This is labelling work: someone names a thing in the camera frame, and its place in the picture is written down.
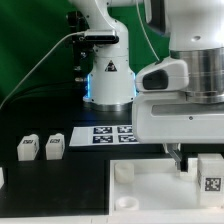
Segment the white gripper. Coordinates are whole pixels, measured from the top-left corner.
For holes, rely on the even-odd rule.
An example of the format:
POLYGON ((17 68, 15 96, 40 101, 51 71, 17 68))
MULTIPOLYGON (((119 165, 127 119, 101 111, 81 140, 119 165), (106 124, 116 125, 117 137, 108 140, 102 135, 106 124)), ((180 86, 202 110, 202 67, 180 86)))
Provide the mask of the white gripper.
POLYGON ((179 143, 224 143, 224 103, 189 103, 180 92, 140 93, 133 101, 132 128, 140 143, 167 143, 181 170, 179 143))

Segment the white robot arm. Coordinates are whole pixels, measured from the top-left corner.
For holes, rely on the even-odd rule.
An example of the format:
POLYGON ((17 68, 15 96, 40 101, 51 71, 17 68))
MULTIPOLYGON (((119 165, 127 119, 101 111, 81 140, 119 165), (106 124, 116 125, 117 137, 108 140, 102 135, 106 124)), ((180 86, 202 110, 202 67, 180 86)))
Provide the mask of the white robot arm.
POLYGON ((84 102, 132 107, 132 130, 175 159, 182 144, 224 143, 224 0, 70 0, 94 49, 84 102), (169 55, 138 73, 129 67, 128 30, 111 7, 135 6, 143 30, 167 36, 169 55))

